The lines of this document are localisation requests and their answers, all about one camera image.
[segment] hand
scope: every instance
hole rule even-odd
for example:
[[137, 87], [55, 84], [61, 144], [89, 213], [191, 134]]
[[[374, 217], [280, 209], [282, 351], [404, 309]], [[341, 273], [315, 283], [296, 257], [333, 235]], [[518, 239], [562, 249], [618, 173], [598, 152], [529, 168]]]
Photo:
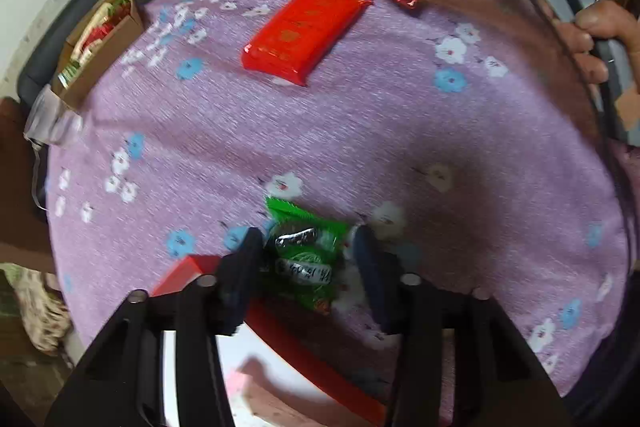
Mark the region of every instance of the hand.
[[618, 38], [626, 46], [640, 89], [640, 25], [631, 13], [613, 1], [602, 0], [578, 12], [575, 23], [563, 23], [546, 2], [541, 6], [591, 84], [600, 84], [609, 78], [604, 62], [588, 54], [593, 49], [593, 38]]

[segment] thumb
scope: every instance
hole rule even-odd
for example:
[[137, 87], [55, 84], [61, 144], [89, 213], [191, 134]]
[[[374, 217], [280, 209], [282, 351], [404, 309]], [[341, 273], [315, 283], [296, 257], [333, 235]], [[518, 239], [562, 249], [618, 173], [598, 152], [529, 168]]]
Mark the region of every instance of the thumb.
[[620, 39], [626, 46], [636, 86], [640, 89], [640, 25], [635, 17], [619, 4], [603, 0], [581, 10], [575, 24], [596, 38]]

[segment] cardboard box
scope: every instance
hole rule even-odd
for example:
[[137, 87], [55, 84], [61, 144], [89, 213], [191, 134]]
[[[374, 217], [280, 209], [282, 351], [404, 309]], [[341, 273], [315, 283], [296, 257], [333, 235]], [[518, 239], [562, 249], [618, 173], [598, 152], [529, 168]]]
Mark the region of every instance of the cardboard box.
[[98, 80], [100, 80], [102, 74], [127, 50], [131, 43], [136, 40], [145, 29], [140, 19], [135, 0], [129, 0], [131, 2], [130, 15], [124, 17], [115, 29], [106, 36], [91, 60], [84, 65], [78, 77], [65, 89], [65, 86], [63, 86], [62, 82], [58, 79], [58, 74], [69, 63], [71, 53], [76, 42], [78, 42], [82, 36], [84, 28], [103, 3], [114, 3], [116, 1], [117, 0], [99, 0], [94, 4], [91, 10], [76, 25], [71, 35], [66, 38], [62, 53], [58, 59], [56, 74], [51, 81], [51, 90], [58, 95], [69, 108], [76, 112], [80, 111], [84, 99], [95, 84], [97, 84]]

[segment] wooden furniture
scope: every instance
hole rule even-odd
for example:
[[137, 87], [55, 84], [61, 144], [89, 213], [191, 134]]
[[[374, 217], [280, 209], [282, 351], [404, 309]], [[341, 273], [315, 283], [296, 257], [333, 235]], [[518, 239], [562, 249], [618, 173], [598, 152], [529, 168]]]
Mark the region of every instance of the wooden furniture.
[[33, 151], [25, 117], [11, 98], [0, 101], [0, 263], [55, 273], [49, 226], [31, 199]]

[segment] purple tablecloth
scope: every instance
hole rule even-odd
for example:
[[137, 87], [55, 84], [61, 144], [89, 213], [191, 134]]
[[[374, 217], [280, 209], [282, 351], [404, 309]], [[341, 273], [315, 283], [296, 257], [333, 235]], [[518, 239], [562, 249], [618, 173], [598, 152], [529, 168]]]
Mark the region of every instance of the purple tablecloth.
[[[240, 65], [287, 1], [147, 4], [148, 29], [91, 93], [81, 135], [53, 148], [51, 237], [82, 339], [180, 257], [223, 255], [267, 227], [273, 194], [372, 224], [441, 287], [493, 293], [566, 393], [616, 320], [625, 236], [587, 101], [527, 1], [408, 13], [374, 0], [308, 87]], [[383, 397], [395, 340], [351, 264], [339, 280], [330, 317], [274, 309]]]

